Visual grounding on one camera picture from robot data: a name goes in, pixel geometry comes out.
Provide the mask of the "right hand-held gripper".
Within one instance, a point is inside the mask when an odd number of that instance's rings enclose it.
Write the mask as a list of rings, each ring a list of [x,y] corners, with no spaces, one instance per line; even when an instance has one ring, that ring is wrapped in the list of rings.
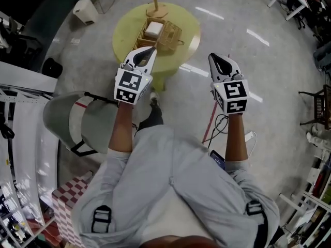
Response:
[[[226,115],[242,114],[249,99],[249,87],[238,64],[225,55],[208,56],[212,94]]]

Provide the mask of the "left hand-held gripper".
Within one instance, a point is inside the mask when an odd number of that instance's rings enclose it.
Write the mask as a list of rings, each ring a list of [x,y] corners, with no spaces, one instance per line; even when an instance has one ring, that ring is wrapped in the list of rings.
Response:
[[[156,55],[157,49],[153,46],[138,48],[127,55],[115,76],[115,100],[137,104],[153,80],[151,70]]]

